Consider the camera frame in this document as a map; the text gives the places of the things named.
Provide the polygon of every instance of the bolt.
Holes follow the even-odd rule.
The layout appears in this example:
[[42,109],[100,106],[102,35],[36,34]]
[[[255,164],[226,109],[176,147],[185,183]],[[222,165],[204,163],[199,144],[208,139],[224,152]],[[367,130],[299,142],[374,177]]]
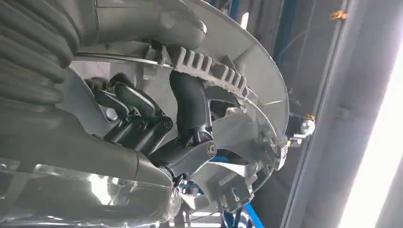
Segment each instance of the bolt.
[[0,164],[0,170],[6,170],[7,169],[7,165],[6,164]]
[[139,122],[137,123],[137,128],[138,128],[138,129],[141,129],[141,128],[144,127],[144,125],[145,125],[145,123],[144,123],[143,120],[142,120],[142,121],[139,121]]
[[166,129],[171,129],[171,128],[172,128],[172,122],[171,122],[171,121],[165,122],[165,123],[164,123],[164,127],[165,127]]
[[115,122],[118,119],[116,111],[112,108],[108,108],[105,112],[105,115],[106,118],[111,122]]
[[207,149],[207,154],[208,154],[210,157],[214,157],[216,153],[217,153],[217,150],[215,149],[215,144],[211,142],[211,143],[209,144],[208,149]]

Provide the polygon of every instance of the gray plastic housing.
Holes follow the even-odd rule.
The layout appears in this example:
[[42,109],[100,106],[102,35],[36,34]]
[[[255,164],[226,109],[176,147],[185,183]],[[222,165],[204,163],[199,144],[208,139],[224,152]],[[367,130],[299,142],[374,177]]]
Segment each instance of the gray plastic housing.
[[206,26],[180,0],[58,0],[77,25],[84,46],[117,41],[158,40],[197,48]]
[[181,0],[5,0],[0,22],[1,226],[126,227],[172,215],[171,176],[87,134],[56,108],[55,84],[80,46],[154,39],[192,49],[204,24]]

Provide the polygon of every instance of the black hose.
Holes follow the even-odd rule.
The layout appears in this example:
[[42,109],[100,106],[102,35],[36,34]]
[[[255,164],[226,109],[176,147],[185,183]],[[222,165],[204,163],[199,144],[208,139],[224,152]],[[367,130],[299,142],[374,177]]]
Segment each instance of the black hose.
[[46,1],[0,1],[0,22],[0,109],[53,110],[63,101],[54,84],[79,46],[74,27]]

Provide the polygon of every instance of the screw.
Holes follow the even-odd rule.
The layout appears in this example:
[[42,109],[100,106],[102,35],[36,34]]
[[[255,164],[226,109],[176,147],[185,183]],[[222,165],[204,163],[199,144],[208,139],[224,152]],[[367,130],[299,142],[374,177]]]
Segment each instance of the screw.
[[172,128],[172,122],[171,122],[171,121],[165,122],[165,123],[164,123],[164,127],[165,127],[166,129]]
[[7,169],[7,165],[6,164],[0,164],[0,170],[6,170]]
[[216,149],[215,149],[215,144],[211,142],[211,143],[209,144],[208,149],[207,149],[207,154],[208,154],[210,157],[214,157],[216,153],[217,153],[217,151],[216,151]]
[[138,128],[138,129],[141,129],[141,128],[144,127],[144,125],[145,125],[145,123],[144,123],[144,121],[142,120],[142,121],[140,121],[140,122],[137,123],[137,128]]

